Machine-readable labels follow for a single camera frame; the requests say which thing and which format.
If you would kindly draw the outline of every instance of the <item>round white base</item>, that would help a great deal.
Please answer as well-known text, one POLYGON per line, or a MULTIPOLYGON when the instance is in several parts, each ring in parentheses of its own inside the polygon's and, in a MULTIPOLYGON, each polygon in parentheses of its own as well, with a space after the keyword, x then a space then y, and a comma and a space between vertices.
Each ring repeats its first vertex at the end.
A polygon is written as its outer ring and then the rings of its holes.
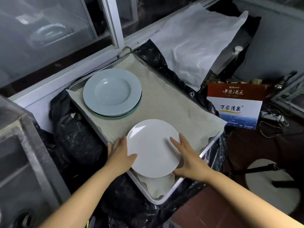
MULTIPOLYGON (((256 168, 275 163, 268 159, 258 159, 249 167, 256 168)), ((275 188, 272 181, 291 181, 293 178, 283 170, 245 174, 248 189, 275 208, 291 214, 300 203, 300 191, 296 188, 275 188)))

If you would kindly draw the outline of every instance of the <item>plate center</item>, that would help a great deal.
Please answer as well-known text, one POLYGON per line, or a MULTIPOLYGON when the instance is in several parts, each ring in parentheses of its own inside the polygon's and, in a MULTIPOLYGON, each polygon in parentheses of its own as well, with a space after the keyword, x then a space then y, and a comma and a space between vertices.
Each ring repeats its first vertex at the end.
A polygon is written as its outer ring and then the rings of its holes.
POLYGON ((107 77, 95 89, 98 102, 106 106, 119 105, 131 94, 130 84, 123 78, 107 77))

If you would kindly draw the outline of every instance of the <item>power strip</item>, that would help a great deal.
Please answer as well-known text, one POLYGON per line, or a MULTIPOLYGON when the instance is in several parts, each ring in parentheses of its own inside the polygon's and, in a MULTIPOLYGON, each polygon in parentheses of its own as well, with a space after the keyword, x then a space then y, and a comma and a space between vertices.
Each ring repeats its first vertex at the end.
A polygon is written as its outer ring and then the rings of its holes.
POLYGON ((269 112, 265 112, 265 111, 261 111, 260 112, 260 116, 263 119, 269 119, 269 120, 273 120, 273 121, 276 121, 276 122, 283 122, 283 121, 285 121, 283 115, 269 113, 269 112))

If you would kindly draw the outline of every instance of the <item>sink drain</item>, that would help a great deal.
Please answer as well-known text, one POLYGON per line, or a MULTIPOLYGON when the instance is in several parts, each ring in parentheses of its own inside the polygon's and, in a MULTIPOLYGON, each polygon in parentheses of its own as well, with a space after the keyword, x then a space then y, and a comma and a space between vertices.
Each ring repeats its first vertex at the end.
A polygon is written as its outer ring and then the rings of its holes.
POLYGON ((14 228, 31 228, 33 225, 33 219, 34 217, 31 212, 21 212, 14 222, 14 228))

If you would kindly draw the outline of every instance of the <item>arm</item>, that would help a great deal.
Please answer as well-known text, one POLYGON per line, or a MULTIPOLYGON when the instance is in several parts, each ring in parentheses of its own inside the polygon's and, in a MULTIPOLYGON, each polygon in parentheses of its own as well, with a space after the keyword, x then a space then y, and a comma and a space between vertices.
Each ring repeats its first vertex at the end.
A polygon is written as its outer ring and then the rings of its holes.
POLYGON ((109 184, 131 168, 137 154, 127 155, 127 138, 118 139, 108 161, 89 178, 40 228, 84 228, 109 184))
POLYGON ((288 215, 279 211, 241 185, 220 172, 212 170, 192 149, 186 138, 180 134, 182 144, 170 138, 184 157, 184 166, 175 169, 179 176, 204 182, 214 188, 237 211, 251 227, 258 228, 300 228, 304 227, 288 215))

